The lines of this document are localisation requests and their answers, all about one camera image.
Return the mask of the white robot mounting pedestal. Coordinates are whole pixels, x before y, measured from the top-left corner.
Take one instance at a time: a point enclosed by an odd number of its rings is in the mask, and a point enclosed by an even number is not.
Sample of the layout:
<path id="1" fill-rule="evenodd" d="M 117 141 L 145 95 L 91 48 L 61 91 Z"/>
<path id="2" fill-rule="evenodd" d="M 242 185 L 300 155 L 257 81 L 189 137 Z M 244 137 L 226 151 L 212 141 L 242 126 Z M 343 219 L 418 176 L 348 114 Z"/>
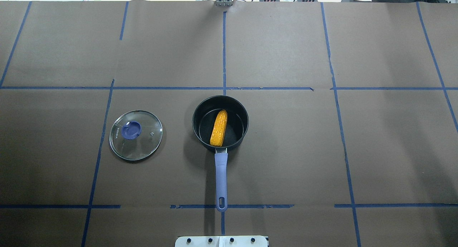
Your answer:
<path id="1" fill-rule="evenodd" d="M 178 237 L 175 247 L 268 247 L 268 237 L 248 236 L 188 236 Z"/>

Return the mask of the glass pot lid blue knob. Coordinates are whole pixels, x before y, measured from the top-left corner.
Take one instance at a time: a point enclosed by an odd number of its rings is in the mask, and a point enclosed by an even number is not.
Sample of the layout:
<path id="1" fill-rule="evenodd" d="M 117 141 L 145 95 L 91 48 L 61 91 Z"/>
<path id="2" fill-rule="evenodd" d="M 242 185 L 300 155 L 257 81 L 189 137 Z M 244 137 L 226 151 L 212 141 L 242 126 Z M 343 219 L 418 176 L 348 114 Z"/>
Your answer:
<path id="1" fill-rule="evenodd" d="M 139 161 L 158 149 L 162 135 L 163 126 L 158 117 L 145 110 L 133 110 L 114 121 L 109 145 L 119 158 Z"/>

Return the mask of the dark blue saucepan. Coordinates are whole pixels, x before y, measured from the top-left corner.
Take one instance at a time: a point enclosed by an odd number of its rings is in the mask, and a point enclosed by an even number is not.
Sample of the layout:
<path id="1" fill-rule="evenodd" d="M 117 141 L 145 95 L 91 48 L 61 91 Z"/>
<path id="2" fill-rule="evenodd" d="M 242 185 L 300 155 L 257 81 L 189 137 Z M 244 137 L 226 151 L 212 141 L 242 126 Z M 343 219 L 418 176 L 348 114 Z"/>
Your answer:
<path id="1" fill-rule="evenodd" d="M 223 146 L 210 145 L 210 136 L 217 114 L 221 110 L 228 113 L 227 128 Z M 228 152 L 236 149 L 243 141 L 249 127 L 247 109 L 237 100 L 224 95 L 209 97 L 201 102 L 193 113 L 193 131 L 196 138 L 209 151 L 214 153 L 216 172 L 216 209 L 227 211 L 227 163 Z"/>

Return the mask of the yellow toy corn cob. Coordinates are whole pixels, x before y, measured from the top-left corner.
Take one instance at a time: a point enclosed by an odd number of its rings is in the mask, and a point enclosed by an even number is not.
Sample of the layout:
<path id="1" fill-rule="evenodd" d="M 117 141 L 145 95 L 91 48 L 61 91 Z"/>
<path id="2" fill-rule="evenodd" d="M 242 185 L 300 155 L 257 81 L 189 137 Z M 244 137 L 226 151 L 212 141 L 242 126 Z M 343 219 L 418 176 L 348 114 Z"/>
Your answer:
<path id="1" fill-rule="evenodd" d="M 210 145 L 221 147 L 224 144 L 225 132 L 227 128 L 228 113 L 226 110 L 221 110 L 216 116 L 213 130 L 210 136 Z"/>

